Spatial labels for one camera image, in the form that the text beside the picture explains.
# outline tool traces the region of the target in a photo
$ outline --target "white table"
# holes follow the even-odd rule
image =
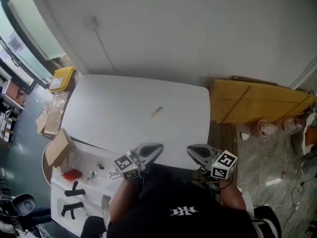
[[[209,124],[206,88],[111,75],[84,75],[62,121],[71,137],[116,153],[162,143],[156,163],[192,170],[186,147],[207,143]]]

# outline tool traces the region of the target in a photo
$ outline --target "floor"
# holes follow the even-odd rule
[[[51,190],[42,173],[42,154],[49,140],[37,134],[35,120],[52,97],[41,86],[34,89],[14,127],[13,144],[1,149],[0,172],[9,181],[12,195],[29,193],[38,207],[50,207]],[[49,223],[46,228],[56,238],[74,237],[56,223]]]
[[[268,205],[276,213],[281,228],[293,213],[291,192],[293,191],[294,203],[299,202],[298,211],[289,219],[283,231],[284,238],[306,238],[311,234],[305,234],[309,223],[314,219],[317,209],[317,169],[310,169],[307,174],[302,174],[302,157],[297,156],[292,148],[290,136],[274,134],[268,138],[250,137],[243,141],[238,136],[238,187],[242,192],[248,191],[254,205]]]

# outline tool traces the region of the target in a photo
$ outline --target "white logo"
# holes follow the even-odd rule
[[[170,211],[173,211],[173,214],[171,214],[170,216],[173,216],[173,215],[182,216],[184,214],[185,215],[191,215],[191,213],[199,212],[199,211],[196,211],[194,209],[194,207],[195,206],[189,207],[189,209],[187,208],[187,206],[184,206],[183,208],[182,207],[177,207],[177,209],[170,210]]]

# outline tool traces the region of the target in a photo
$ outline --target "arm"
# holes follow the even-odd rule
[[[234,209],[246,210],[246,204],[244,203],[241,192],[235,184],[229,184],[230,181],[228,180],[223,180],[219,183],[220,196],[223,200],[223,204]]]
[[[126,214],[132,205],[135,194],[136,179],[124,180],[117,194],[109,205],[110,222],[117,223]]]

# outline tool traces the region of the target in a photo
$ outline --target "yellow box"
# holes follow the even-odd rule
[[[59,93],[65,91],[70,82],[74,69],[74,66],[57,69],[50,84],[50,92]]]

